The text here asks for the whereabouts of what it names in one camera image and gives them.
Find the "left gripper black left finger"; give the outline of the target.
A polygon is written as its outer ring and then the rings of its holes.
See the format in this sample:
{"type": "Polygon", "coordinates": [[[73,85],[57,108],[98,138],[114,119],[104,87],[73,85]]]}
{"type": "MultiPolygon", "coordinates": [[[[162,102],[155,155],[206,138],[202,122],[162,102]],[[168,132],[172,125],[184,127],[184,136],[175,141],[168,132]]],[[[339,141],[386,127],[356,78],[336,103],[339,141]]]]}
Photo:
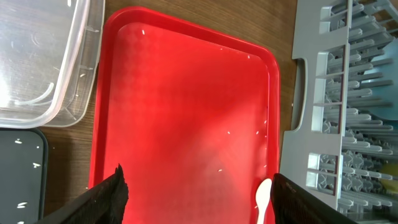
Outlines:
{"type": "Polygon", "coordinates": [[[113,175],[37,224],[122,224],[127,201],[128,186],[118,166],[113,175]]]}

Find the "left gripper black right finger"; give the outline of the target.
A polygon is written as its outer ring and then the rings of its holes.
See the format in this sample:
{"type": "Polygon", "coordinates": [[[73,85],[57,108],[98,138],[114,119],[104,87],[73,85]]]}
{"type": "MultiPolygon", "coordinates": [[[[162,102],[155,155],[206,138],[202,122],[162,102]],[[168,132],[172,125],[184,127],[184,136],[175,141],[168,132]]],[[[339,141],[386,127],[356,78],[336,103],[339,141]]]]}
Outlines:
{"type": "Polygon", "coordinates": [[[274,174],[271,202],[275,224],[356,224],[282,174],[274,174]]]}

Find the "white plastic spoon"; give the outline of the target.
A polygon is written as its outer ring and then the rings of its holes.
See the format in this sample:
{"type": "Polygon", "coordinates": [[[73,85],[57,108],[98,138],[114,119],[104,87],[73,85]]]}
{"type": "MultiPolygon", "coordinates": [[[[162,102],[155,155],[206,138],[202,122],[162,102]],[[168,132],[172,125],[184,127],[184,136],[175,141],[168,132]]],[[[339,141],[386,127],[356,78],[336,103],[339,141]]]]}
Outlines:
{"type": "Polygon", "coordinates": [[[271,196],[272,180],[263,180],[256,190],[256,205],[259,210],[257,216],[257,224],[263,224],[265,220],[266,210],[271,196]]]}

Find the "light blue plate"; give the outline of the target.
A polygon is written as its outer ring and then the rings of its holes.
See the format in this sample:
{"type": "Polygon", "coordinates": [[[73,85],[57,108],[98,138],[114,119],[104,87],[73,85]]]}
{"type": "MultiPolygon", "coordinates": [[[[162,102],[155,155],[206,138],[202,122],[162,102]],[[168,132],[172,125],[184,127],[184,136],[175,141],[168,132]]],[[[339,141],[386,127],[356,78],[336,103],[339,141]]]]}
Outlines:
{"type": "Polygon", "coordinates": [[[372,84],[371,107],[361,108],[361,111],[370,113],[383,120],[397,121],[397,39],[382,48],[383,54],[371,60],[373,69],[365,75],[381,73],[381,78],[366,80],[372,84]]]}

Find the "grey dishwasher rack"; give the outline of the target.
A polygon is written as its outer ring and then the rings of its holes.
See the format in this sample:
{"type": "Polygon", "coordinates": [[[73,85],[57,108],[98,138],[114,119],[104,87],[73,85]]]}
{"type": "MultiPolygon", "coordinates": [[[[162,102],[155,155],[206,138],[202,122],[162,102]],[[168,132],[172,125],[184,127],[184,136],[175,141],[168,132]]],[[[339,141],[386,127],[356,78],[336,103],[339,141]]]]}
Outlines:
{"type": "Polygon", "coordinates": [[[357,223],[397,222],[397,121],[371,107],[371,60],[397,39],[397,2],[298,0],[292,127],[280,173],[357,223]]]}

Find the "black waste bin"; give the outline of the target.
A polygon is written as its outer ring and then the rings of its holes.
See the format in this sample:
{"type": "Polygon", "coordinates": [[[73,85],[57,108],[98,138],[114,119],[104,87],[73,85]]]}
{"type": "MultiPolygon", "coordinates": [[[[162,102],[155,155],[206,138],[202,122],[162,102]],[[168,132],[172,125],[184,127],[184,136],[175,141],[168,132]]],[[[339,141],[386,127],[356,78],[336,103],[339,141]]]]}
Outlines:
{"type": "Polygon", "coordinates": [[[48,154],[39,129],[1,129],[1,224],[43,218],[48,154]]]}

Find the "red plastic tray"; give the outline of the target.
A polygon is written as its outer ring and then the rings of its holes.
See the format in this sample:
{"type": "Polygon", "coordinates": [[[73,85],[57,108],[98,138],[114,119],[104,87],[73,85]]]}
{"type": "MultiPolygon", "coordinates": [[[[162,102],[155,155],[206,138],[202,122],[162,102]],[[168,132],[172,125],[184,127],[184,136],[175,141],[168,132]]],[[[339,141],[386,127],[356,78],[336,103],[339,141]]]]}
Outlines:
{"type": "Polygon", "coordinates": [[[124,223],[256,223],[279,170],[280,72],[258,45],[144,7],[105,23],[90,186],[122,167],[124,223]]]}

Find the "clear plastic bin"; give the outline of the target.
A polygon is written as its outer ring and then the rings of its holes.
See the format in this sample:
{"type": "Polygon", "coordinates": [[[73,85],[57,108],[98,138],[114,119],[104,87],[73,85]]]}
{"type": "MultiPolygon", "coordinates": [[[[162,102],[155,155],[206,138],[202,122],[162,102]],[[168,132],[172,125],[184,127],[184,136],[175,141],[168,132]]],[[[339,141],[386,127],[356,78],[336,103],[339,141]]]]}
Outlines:
{"type": "Polygon", "coordinates": [[[68,127],[85,115],[104,0],[1,0],[1,126],[68,127]]]}

